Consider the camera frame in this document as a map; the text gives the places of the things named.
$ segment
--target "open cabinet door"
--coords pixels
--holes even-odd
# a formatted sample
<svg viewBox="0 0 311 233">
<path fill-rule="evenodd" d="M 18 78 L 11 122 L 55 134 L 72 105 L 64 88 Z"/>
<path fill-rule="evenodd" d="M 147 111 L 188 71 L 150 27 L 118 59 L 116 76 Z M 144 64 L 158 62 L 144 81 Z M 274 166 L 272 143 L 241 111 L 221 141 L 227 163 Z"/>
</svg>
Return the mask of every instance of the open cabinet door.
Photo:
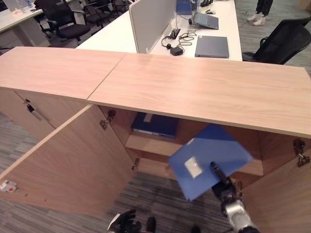
<svg viewBox="0 0 311 233">
<path fill-rule="evenodd" d="M 133 162 L 97 105 L 88 105 L 0 175 L 18 191 L 0 198 L 101 217 L 135 175 Z"/>
<path fill-rule="evenodd" d="M 243 190 L 246 209 L 261 233 L 311 232 L 311 164 L 297 158 Z"/>
</svg>

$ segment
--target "cabinet top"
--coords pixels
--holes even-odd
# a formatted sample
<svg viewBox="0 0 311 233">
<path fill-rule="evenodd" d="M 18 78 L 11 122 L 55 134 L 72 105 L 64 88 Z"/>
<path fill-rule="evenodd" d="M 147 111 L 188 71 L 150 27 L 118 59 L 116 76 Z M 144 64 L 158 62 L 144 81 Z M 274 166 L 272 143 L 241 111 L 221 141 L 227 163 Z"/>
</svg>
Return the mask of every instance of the cabinet top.
<svg viewBox="0 0 311 233">
<path fill-rule="evenodd" d="M 311 136 L 311 83 L 301 67 L 128 53 L 88 100 Z"/>
<path fill-rule="evenodd" d="M 124 55 L 16 47 L 0 57 L 0 87 L 86 100 Z"/>
<path fill-rule="evenodd" d="M 0 70 L 0 87 L 13 90 L 311 137 L 311 82 L 301 67 L 17 47 Z"/>
</svg>

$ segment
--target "sneaker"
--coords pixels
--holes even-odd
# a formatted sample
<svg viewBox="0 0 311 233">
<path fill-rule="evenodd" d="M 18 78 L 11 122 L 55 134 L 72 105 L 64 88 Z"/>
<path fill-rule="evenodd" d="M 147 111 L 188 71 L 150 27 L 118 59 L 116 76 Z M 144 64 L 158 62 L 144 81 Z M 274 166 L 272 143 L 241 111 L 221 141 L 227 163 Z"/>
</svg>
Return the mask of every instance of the sneaker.
<svg viewBox="0 0 311 233">
<path fill-rule="evenodd" d="M 201 229 L 198 226 L 193 226 L 191 233 L 201 233 Z"/>
<path fill-rule="evenodd" d="M 262 26 L 264 25 L 266 22 L 266 17 L 261 17 L 258 21 L 254 22 L 253 25 L 254 26 Z"/>
<path fill-rule="evenodd" d="M 146 224 L 146 231 L 152 233 L 156 232 L 156 219 L 154 217 L 148 218 Z"/>
<path fill-rule="evenodd" d="M 258 21 L 260 19 L 259 14 L 254 14 L 252 17 L 248 18 L 247 21 Z"/>
</svg>

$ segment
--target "white sneaker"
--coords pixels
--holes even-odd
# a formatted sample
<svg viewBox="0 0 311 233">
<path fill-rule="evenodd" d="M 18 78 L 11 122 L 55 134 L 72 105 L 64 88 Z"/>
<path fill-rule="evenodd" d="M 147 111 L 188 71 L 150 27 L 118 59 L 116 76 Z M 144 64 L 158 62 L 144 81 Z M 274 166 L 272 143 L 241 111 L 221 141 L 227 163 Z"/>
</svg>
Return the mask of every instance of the white sneaker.
<svg viewBox="0 0 311 233">
<path fill-rule="evenodd" d="M 254 14 L 252 17 L 248 18 L 247 21 L 258 21 L 260 19 L 259 14 Z"/>
<path fill-rule="evenodd" d="M 266 17 L 261 17 L 258 21 L 253 23 L 253 26 L 262 26 L 266 22 Z"/>
</svg>

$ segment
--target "cabinet door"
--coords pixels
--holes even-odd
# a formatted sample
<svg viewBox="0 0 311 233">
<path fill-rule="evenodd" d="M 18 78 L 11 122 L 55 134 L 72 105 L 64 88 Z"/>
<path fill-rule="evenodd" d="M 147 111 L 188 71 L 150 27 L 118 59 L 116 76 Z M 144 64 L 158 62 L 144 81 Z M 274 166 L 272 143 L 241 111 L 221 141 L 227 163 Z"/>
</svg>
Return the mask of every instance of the cabinet door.
<svg viewBox="0 0 311 233">
<path fill-rule="evenodd" d="M 23 100 L 29 101 L 39 113 L 55 128 L 63 124 L 86 106 L 86 103 L 40 93 L 16 92 Z"/>
<path fill-rule="evenodd" d="M 246 208 L 261 233 L 309 233 L 311 164 L 297 158 L 243 190 Z"/>
<path fill-rule="evenodd" d="M 43 139 L 50 134 L 55 128 L 45 119 L 39 120 L 31 114 L 23 99 L 14 91 L 0 90 L 0 111 L 17 125 L 22 126 L 38 140 Z"/>
<path fill-rule="evenodd" d="M 0 175 L 18 191 L 0 198 L 101 217 L 136 173 L 97 105 L 88 105 Z"/>
</svg>

